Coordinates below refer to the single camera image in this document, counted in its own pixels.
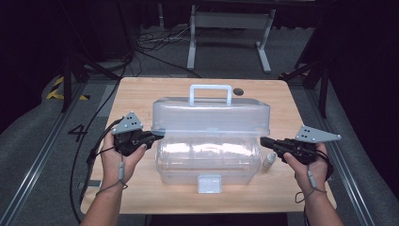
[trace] small black object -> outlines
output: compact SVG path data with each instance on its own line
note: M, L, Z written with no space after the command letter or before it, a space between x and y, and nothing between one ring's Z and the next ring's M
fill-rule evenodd
M152 147L152 144L155 140L162 138L163 136L157 136L150 131L142 131L140 129L114 135L114 145L117 152L123 154L124 156L129 156L142 144L146 144L148 150Z
M244 95L243 89L240 89L240 88L233 89L233 90L232 90L232 93L234 93L234 94L237 95L237 96L242 96L242 95Z
M265 148L272 149L284 163L287 163L284 158L285 153L290 153L303 165L309 165L310 163L314 162L316 157L323 158L327 162L326 180L331 176L334 170L326 154L318 151L316 144L314 143L308 143L289 138L284 140L274 140L269 137L261 137L261 145Z

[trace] tabletop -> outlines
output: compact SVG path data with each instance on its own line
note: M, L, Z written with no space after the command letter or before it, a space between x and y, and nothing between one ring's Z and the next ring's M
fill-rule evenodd
M287 84L278 80L196 79L196 78L123 78L112 106L108 123L133 111L151 130L152 103L162 97L188 97L192 84L230 85L244 91L242 96L270 105L270 136L293 138L303 124ZM226 95L221 90L198 90L196 96ZM260 146L262 159L272 151ZM193 214L193 213L277 213L303 211L304 203L295 203L300 191L294 171L278 158L267 172L259 172L247 185L223 185L219 194L199 194L197 186L167 186L155 168L157 142L137 164L135 174L123 190L121 214ZM91 180L102 180L101 159L96 159ZM336 202L330 187L327 195ZM98 188L88 188L81 204L86 213Z

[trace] container handle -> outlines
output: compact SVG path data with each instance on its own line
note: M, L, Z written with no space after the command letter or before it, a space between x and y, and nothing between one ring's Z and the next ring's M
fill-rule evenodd
M227 106L231 106L231 86L229 85L200 85L194 84L190 86L190 106L194 105L194 91L195 89L226 89L227 90Z

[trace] dark background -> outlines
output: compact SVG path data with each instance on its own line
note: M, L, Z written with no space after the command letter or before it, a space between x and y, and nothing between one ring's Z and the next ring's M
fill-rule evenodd
M40 104L42 90L60 73L65 40L72 42L76 52L95 61L126 54L115 3L61 2L0 3L1 132ZM339 10L325 14L317 26L302 62L328 58L331 83L348 119L376 169L398 197L398 13L388 1L338 1L336 5ZM168 27L189 15L186 6L176 8L184 13L177 18L165 15ZM148 27L159 23L156 5L130 5L127 10L133 12L128 24L132 30L140 24ZM280 10L274 26L312 27L321 15L297 11L303 19L294 20L293 13ZM106 32L111 26L116 31Z

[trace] container lid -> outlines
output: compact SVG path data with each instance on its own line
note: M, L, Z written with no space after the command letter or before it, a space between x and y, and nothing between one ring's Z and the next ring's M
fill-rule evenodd
M190 98L165 97L154 102L152 133L185 137L264 137L270 134L270 105L255 99L231 98L231 94L229 98L229 90L227 99L194 99L193 96L194 92L190 91Z

